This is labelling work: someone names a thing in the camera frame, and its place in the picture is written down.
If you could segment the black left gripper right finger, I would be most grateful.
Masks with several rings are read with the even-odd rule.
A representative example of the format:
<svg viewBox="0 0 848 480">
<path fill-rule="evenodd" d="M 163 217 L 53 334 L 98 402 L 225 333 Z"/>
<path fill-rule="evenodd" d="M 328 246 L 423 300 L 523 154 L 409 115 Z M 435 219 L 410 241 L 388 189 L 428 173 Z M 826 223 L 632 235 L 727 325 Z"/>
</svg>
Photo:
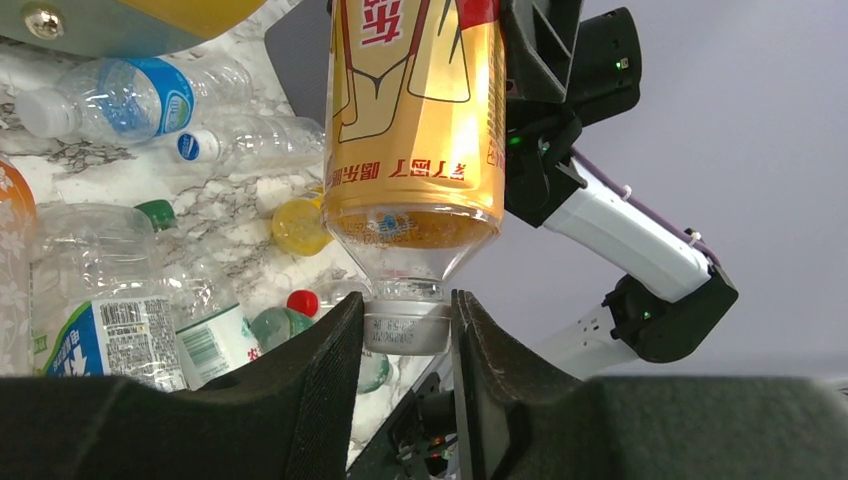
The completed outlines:
<svg viewBox="0 0 848 480">
<path fill-rule="evenodd" d="M 465 479 L 843 479 L 847 401 L 797 377 L 580 381 L 451 300 Z"/>
</svg>

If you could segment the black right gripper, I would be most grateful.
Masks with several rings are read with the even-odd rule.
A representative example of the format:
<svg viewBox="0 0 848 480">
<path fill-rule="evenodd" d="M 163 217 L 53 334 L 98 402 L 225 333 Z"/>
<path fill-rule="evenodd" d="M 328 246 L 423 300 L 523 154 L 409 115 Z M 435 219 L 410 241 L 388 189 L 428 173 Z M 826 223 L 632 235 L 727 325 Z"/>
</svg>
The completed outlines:
<svg viewBox="0 0 848 480">
<path fill-rule="evenodd" d="M 582 0 L 500 3 L 508 100 L 566 100 L 582 6 Z"/>
</svg>

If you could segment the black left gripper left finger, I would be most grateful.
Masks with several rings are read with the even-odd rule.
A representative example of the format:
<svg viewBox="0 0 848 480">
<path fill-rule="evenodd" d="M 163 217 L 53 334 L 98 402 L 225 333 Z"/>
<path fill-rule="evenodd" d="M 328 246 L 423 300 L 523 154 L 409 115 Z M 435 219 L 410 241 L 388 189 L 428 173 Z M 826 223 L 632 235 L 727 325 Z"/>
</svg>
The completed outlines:
<svg viewBox="0 0 848 480">
<path fill-rule="evenodd" d="M 316 327 L 198 391 L 125 377 L 1 383 L 5 479 L 342 479 L 364 303 L 348 295 Z"/>
</svg>

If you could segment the amber tea bottle red label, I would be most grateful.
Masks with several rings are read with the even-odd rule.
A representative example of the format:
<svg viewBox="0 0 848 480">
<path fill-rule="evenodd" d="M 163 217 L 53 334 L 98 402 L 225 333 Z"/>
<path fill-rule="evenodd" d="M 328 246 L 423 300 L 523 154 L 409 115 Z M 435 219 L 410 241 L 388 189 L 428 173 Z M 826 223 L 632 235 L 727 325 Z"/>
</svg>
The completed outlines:
<svg viewBox="0 0 848 480">
<path fill-rule="evenodd" d="M 496 1 L 335 1 L 323 222 L 371 285 L 364 346 L 449 343 L 451 276 L 504 217 Z"/>
</svg>

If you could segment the clear bottle white blue cap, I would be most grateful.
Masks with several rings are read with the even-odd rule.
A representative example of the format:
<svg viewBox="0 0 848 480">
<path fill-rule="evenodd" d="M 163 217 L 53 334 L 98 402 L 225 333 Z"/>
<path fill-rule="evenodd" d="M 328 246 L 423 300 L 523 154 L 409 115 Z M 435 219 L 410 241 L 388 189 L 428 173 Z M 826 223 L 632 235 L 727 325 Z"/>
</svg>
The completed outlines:
<svg viewBox="0 0 848 480">
<path fill-rule="evenodd" d="M 275 165 L 315 159 L 324 145 L 324 127 L 310 118 L 229 114 L 184 130 L 176 155 L 208 165 Z"/>
</svg>

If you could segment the orange drink bottle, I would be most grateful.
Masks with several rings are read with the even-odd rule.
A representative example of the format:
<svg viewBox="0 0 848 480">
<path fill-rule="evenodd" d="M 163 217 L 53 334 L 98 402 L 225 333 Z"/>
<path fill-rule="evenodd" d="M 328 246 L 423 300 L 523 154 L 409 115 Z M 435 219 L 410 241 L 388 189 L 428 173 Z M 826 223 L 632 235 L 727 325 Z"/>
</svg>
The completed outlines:
<svg viewBox="0 0 848 480">
<path fill-rule="evenodd" d="M 19 170 L 1 161 L 1 375 L 33 372 L 30 250 L 36 232 L 33 194 Z"/>
</svg>

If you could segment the clear bottle blue label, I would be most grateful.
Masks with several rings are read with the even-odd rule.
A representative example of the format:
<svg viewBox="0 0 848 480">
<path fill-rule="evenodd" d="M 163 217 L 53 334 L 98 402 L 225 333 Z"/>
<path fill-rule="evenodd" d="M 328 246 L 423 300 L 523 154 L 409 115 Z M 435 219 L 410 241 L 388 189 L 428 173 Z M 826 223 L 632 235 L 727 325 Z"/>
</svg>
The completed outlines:
<svg viewBox="0 0 848 480">
<path fill-rule="evenodd" d="M 226 55 L 107 58 L 73 68 L 51 87 L 20 92 L 15 111 L 39 138 L 131 145 L 184 130 L 252 95 L 250 73 Z"/>
</svg>

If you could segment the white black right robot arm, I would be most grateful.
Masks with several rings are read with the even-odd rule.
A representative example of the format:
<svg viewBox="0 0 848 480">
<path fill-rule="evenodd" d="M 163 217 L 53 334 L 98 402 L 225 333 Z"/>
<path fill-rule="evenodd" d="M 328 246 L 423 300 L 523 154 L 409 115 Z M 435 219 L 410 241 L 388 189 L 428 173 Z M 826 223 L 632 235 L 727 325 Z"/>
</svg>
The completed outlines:
<svg viewBox="0 0 848 480">
<path fill-rule="evenodd" d="M 541 342 L 579 379 L 635 360 L 693 353 L 738 300 L 716 255 L 673 226 L 576 148 L 592 124 L 635 107 L 643 59 L 631 12 L 583 19 L 578 1 L 504 1 L 506 209 L 615 265 L 601 302 Z"/>
</svg>

